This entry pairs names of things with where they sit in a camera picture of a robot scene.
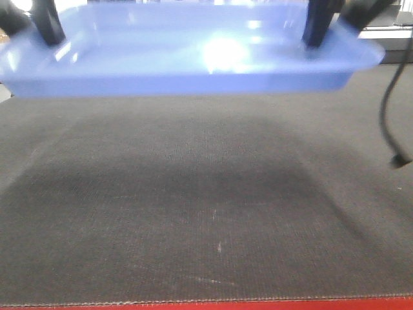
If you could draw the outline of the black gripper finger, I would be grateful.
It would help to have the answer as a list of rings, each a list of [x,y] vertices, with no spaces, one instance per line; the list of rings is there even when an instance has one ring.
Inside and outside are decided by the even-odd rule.
[[[30,14],[47,45],[59,45],[66,39],[54,0],[32,1]]]
[[[362,31],[393,3],[393,0],[346,1],[340,11],[340,21],[357,31]]]
[[[1,30],[16,35],[32,25],[30,18],[9,0],[1,0]]]
[[[302,41],[307,48],[318,48],[327,33],[333,15],[344,5],[341,0],[309,0]]]

